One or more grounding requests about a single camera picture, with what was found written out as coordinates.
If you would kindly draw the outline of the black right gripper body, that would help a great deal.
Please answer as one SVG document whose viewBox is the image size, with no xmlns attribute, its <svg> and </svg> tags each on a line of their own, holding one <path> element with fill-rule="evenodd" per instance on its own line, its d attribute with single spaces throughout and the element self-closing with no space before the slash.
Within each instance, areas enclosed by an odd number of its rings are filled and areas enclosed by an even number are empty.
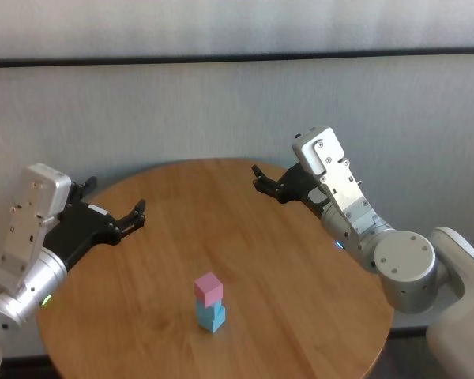
<svg viewBox="0 0 474 379">
<path fill-rule="evenodd" d="M 305 172 L 301 163 L 288 168 L 276 185 L 276 199 L 281 204 L 290 201 L 303 203 L 317 218 L 321 218 L 324 207 L 331 203 L 314 178 Z"/>
</svg>

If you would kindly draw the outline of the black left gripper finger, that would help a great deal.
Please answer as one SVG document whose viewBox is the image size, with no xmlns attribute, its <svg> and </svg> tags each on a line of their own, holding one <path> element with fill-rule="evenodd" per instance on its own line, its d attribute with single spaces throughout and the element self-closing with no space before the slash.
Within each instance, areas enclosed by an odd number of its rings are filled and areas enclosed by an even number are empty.
<svg viewBox="0 0 474 379">
<path fill-rule="evenodd" d="M 115 230 L 118 232 L 120 239 L 125 238 L 144 226 L 145 207 L 146 201 L 144 199 L 140 199 L 127 215 L 120 218 L 119 220 L 116 220 Z"/>
<path fill-rule="evenodd" d="M 89 177 L 84 183 L 77 185 L 77 199 L 82 200 L 91 194 L 98 186 L 98 179 L 96 176 Z"/>
</svg>

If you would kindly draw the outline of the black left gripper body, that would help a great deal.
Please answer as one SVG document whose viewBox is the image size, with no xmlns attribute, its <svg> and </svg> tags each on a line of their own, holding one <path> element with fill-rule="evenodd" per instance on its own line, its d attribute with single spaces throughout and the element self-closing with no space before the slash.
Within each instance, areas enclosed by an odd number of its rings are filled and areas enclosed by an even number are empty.
<svg viewBox="0 0 474 379">
<path fill-rule="evenodd" d="M 83 185 L 73 184 L 66 206 L 58 216 L 58 224 L 46 235 L 43 248 L 52 252 L 69 272 L 94 246 L 115 246 L 121 241 L 116 220 L 83 202 Z"/>
</svg>

